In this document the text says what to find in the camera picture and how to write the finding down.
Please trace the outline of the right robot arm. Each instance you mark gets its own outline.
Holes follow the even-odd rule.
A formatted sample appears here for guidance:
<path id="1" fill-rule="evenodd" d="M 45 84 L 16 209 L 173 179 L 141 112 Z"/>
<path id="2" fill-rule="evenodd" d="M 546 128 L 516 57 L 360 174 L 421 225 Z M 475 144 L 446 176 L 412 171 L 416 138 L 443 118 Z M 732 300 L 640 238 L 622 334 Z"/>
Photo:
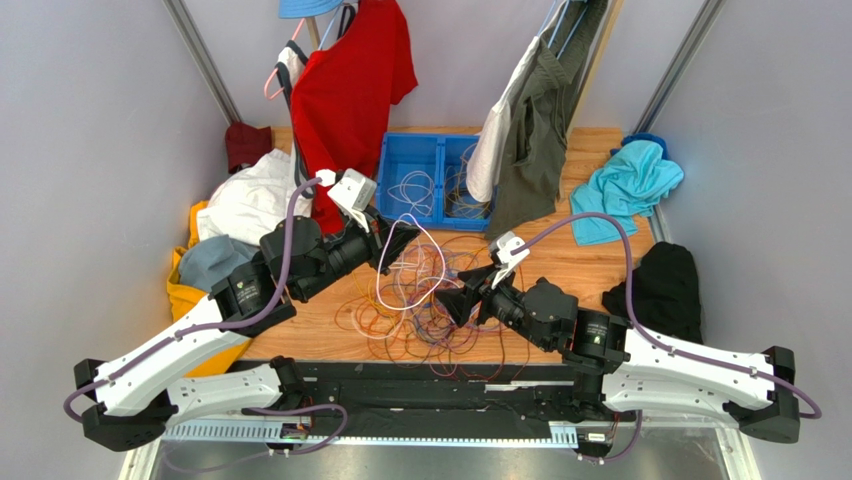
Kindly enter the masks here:
<path id="1" fill-rule="evenodd" d="M 434 292 L 452 320 L 463 326 L 496 319 L 540 350 L 558 353 L 575 373 L 569 407 L 581 420 L 668 410 L 718 419 L 768 442 L 799 439 L 789 349 L 735 352 L 640 330 L 624 317 L 580 307 L 545 278 L 522 291 L 494 266 L 459 279 L 461 286 Z"/>

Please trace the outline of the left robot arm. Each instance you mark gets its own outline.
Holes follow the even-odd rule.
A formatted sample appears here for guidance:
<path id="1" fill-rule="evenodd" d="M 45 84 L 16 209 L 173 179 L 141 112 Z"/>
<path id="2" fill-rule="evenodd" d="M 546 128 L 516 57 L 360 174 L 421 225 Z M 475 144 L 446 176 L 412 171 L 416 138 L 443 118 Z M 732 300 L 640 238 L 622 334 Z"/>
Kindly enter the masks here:
<path id="1" fill-rule="evenodd" d="M 193 371 L 295 317 L 298 303 L 357 268 L 387 273 L 418 236 L 416 226 L 392 222 L 373 207 L 356 213 L 331 242 L 315 220 L 287 217 L 261 238 L 250 261 L 216 283 L 180 320 L 112 361 L 85 359 L 75 366 L 76 395 L 91 400 L 76 417 L 84 436 L 125 452 L 209 415 L 306 414 L 305 382 L 291 358 L 201 378 Z"/>

